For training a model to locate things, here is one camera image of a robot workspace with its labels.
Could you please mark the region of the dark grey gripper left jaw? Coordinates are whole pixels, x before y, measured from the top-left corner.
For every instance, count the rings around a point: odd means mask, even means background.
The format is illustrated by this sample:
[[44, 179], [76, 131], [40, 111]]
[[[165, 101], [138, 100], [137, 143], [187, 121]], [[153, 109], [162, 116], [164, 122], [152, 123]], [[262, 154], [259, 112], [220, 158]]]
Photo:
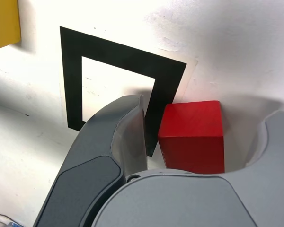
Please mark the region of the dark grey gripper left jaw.
[[123, 96], [79, 131], [34, 225], [89, 227], [126, 177], [146, 169], [143, 99]]

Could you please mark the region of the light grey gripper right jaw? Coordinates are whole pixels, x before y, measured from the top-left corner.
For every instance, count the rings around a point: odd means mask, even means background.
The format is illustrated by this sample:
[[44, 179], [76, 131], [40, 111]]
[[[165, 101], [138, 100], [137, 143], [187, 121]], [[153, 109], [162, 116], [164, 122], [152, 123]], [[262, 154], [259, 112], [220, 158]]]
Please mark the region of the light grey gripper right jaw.
[[157, 170], [117, 190], [95, 227], [284, 227], [284, 112], [260, 124], [259, 146], [240, 170], [198, 175]]

